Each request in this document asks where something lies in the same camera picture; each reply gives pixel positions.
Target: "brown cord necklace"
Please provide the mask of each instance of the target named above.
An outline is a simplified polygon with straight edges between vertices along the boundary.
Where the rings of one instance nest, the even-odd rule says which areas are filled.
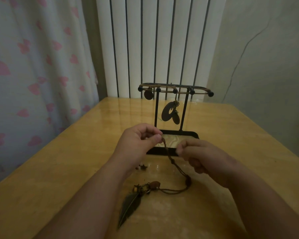
[[[167,151],[167,156],[169,160],[171,161],[171,164],[175,165],[175,167],[178,169],[178,171],[183,175],[185,179],[185,185],[186,187],[181,190],[172,190],[172,189],[161,189],[160,185],[161,183],[159,181],[153,181],[144,185],[134,185],[133,192],[129,195],[127,195],[123,201],[122,209],[119,217],[119,224],[118,228],[121,227],[121,225],[126,221],[128,217],[130,217],[133,212],[138,208],[138,206],[141,203],[141,198],[144,194],[149,194],[151,191],[160,190],[161,192],[165,194],[179,194],[184,191],[186,191],[192,184],[191,177],[186,174],[176,163],[175,160],[170,156],[168,147],[166,146],[166,141],[164,138],[162,138],[162,141],[164,143],[165,149]],[[142,165],[141,169],[146,170],[146,166]]]

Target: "vertical blind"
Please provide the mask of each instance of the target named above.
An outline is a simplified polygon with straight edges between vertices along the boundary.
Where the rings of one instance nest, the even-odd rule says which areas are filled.
[[[140,98],[137,88],[146,82],[205,87],[224,5],[225,0],[97,0],[108,96]]]

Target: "forearm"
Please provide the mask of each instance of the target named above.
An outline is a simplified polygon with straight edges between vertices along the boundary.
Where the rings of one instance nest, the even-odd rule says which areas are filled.
[[[260,177],[239,166],[229,190],[254,238],[299,238],[299,215]]]
[[[107,162],[35,238],[103,238],[125,176]]]

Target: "white curtain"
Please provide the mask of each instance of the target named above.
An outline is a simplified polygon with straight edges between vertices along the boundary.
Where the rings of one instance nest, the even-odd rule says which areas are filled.
[[[98,101],[81,0],[0,0],[0,180]]]

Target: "jewelry stand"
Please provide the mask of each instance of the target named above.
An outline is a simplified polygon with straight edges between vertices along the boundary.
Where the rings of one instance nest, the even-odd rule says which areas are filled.
[[[186,88],[186,92],[181,92],[181,88]],[[198,90],[204,90],[206,93],[195,93],[195,89]],[[180,128],[179,130],[161,130],[163,134],[169,134],[169,135],[180,135],[180,136],[191,136],[194,138],[199,138],[198,134],[196,132],[190,132],[190,131],[183,131],[183,124],[184,124],[184,118],[185,118],[185,113],[186,113],[186,107],[187,107],[187,102],[188,102],[188,96],[189,95],[194,95],[194,94],[201,94],[201,95],[208,95],[209,97],[212,97],[214,93],[205,87],[201,86],[188,86],[188,85],[172,85],[172,84],[160,84],[160,83],[143,83],[140,84],[138,87],[138,91],[143,92],[143,91],[152,91],[156,92],[156,106],[155,106],[155,120],[154,120],[154,126],[157,127],[157,113],[158,113],[158,101],[159,101],[159,94],[160,93],[174,93],[174,94],[186,94],[185,97],[185,103],[184,103],[184,108],[183,108],[183,113],[182,113],[182,120],[180,123]],[[176,148],[168,148],[169,153],[171,156],[178,156],[176,153]],[[154,155],[164,155],[167,156],[167,151],[164,147],[153,147],[150,149],[147,154],[154,154]]]

